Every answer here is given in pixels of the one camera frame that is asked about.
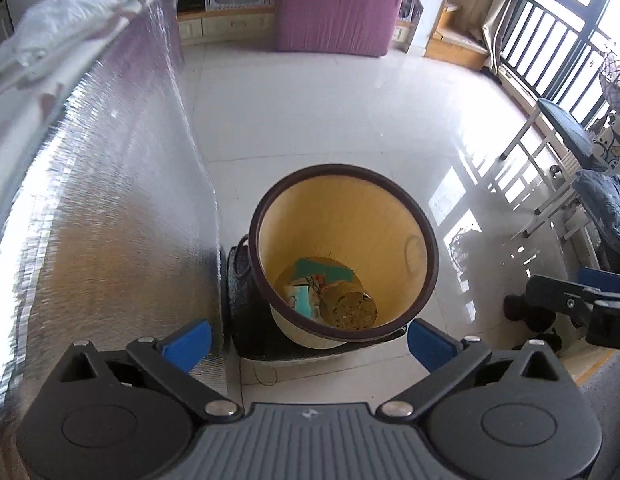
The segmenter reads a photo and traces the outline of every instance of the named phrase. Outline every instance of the plastic bag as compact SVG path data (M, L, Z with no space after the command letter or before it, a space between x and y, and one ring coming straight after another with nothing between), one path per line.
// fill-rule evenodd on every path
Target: plastic bag
M29 67L56 49L103 26L128 0L43 0L30 7L14 35L0 45L0 72L15 62Z

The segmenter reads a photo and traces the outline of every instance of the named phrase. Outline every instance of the white floor tile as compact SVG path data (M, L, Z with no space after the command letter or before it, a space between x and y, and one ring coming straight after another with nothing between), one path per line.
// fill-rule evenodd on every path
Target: white floor tile
M417 316L424 319L439 330L446 332L445 322L435 295L432 295L424 309ZM338 372L357 368L382 361L389 361L397 357L409 355L407 338L401 338L381 343L369 348L349 352L348 354L324 359L321 361L294 364L287 366L270 366L267 363L255 363L243 360L241 362L242 384L270 384L276 381L288 381L303 377Z
M272 386L243 386L243 405L253 402L367 402L372 410L427 376L412 356L397 357L365 367L289 381Z
M440 272L419 317L500 348L530 336L505 319L503 297L521 294L530 274L568 273L551 223L520 235L548 191L520 148L497 160L526 119L498 85L400 52L284 54L269 40L188 47L184 58L184 102L215 186L226 250L247 233L277 180L312 164L356 164L402 186L433 226ZM535 149L540 137L531 130L523 140ZM554 159L543 152L539 163L547 168ZM413 361L405 339L292 367L244 361L244 397L378 399L410 382L395 371L413 370Z

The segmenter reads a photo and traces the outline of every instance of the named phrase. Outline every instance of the metal screw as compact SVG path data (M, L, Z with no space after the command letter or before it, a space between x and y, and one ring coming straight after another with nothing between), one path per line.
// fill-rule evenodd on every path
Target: metal screw
M387 416L410 416L414 406L404 400L390 400L381 406L381 412Z
M239 411L239 407L232 400L213 400L205 405L208 415L231 416Z

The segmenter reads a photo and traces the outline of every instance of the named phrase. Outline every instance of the chair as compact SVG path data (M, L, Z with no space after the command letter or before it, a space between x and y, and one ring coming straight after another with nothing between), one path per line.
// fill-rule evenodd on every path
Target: chair
M552 101L543 98L537 101L529 119L501 155L501 160L506 160L514 147L519 144L536 170L541 174L545 183L552 189L551 182L548 181L544 172L534 160L535 156L545 147L548 139L541 144L534 154L530 154L521 143L522 137L540 114L547 118L555 131L561 136L569 153L558 162L561 173L565 178L565 183L536 208L534 214L537 215L537 218L532 220L523 231L524 237L530 236L549 217L574 199L575 192L571 185L576 179L577 171L583 169L605 174L620 174L620 135L616 134L612 127L604 129L597 139L591 140L586 130L572 114L563 110L563 108L560 108Z

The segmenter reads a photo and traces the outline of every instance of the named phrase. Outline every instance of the window railing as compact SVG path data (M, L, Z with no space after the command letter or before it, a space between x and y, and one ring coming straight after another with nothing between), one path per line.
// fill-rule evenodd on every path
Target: window railing
M585 127L608 109L598 73L610 40L599 28L609 2L519 0L504 36L504 65L537 98L558 104Z
M503 63L536 95L548 97L570 111L584 126L605 107L598 83L603 45L579 40L581 31L535 0L520 0L518 21L510 23L502 51ZM597 31L605 40L609 40ZM566 71L574 47L580 55Z

